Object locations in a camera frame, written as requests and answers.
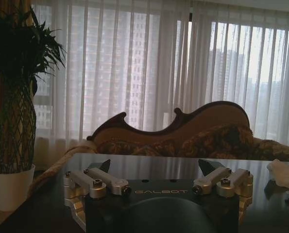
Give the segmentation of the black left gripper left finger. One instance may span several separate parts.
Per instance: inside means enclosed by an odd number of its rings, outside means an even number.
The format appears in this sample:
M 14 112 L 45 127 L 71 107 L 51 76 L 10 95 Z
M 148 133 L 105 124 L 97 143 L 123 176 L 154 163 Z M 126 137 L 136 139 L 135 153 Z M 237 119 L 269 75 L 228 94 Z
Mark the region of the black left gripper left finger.
M 73 211 L 123 208 L 129 205 L 129 182 L 106 172 L 104 169 L 109 166 L 110 160 L 106 160 L 100 167 L 66 172 L 63 178 L 64 205 Z

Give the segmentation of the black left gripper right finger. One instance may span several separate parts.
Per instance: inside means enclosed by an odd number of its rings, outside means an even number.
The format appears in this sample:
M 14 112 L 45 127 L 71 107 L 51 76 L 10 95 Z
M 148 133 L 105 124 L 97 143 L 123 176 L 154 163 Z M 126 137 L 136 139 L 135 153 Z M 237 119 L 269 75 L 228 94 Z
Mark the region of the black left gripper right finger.
M 224 198 L 238 195 L 240 211 L 245 211 L 252 204 L 253 174 L 250 171 L 239 168 L 233 172 L 220 162 L 205 159 L 199 159 L 198 164 L 204 176 L 194 180 L 194 194 L 208 195 L 216 189 L 217 194 Z

